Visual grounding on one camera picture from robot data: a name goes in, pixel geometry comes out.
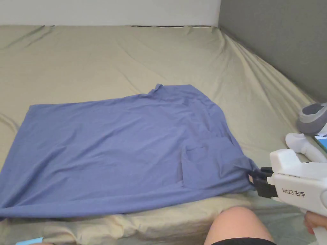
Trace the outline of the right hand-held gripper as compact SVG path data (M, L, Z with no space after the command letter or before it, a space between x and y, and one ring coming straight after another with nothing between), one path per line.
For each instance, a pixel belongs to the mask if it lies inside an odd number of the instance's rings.
M271 167L250 171L259 196L322 216L327 215L326 163L301 162L291 149L270 153Z

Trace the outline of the person's right hand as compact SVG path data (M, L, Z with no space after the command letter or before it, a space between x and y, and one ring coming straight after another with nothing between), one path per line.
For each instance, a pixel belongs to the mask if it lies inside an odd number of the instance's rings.
M327 230L327 218L325 216L307 211L304 215L304 225L308 232L314 235L313 229L316 227L323 227Z

